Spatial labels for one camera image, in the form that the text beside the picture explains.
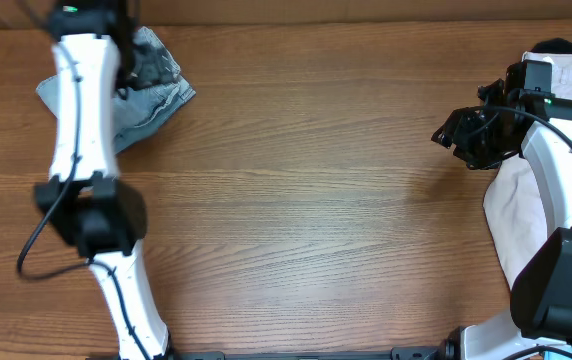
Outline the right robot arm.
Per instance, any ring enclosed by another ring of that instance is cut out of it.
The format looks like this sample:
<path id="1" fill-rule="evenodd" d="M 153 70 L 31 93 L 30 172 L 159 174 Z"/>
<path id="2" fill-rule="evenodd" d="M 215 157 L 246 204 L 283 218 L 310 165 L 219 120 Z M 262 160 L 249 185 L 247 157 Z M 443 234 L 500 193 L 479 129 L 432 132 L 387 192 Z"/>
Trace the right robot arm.
<path id="1" fill-rule="evenodd" d="M 480 104 L 454 110 L 432 136 L 471 170 L 519 156 L 533 171 L 547 238 L 518 273 L 506 314 L 462 329 L 446 359 L 572 359 L 572 100 L 542 80 L 497 80 Z"/>

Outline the light blue denim shorts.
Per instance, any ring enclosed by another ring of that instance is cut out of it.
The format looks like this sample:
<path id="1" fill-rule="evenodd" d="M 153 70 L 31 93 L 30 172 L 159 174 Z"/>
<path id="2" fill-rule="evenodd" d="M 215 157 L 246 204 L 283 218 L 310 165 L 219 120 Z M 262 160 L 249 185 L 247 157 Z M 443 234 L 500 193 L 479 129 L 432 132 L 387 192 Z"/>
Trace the light blue denim shorts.
<path id="1" fill-rule="evenodd" d="M 141 27 L 134 34 L 135 41 L 144 39 L 168 51 L 148 27 Z M 171 53 L 170 56 L 172 66 L 179 75 L 177 82 L 139 91 L 128 88 L 124 99 L 118 95 L 112 96 L 112 149 L 116 154 L 153 136 L 177 110 L 195 96 L 195 90 L 181 74 L 179 64 Z"/>

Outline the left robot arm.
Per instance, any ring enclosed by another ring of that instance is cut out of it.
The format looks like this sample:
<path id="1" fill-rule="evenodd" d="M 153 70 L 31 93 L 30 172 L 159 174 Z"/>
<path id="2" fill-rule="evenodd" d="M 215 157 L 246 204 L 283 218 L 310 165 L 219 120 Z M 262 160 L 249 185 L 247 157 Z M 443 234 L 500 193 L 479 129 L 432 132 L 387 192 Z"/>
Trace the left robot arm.
<path id="1" fill-rule="evenodd" d="M 42 220 L 22 248 L 18 275 L 41 230 L 51 224 L 76 248 L 107 303 L 119 359 L 175 359 L 143 260 L 148 222 L 140 192 L 120 179 L 114 147 L 114 98 L 172 84 L 167 52 L 135 39 L 137 1 L 57 1 L 41 27 L 53 39 L 58 109 L 49 179 L 34 187 Z"/>

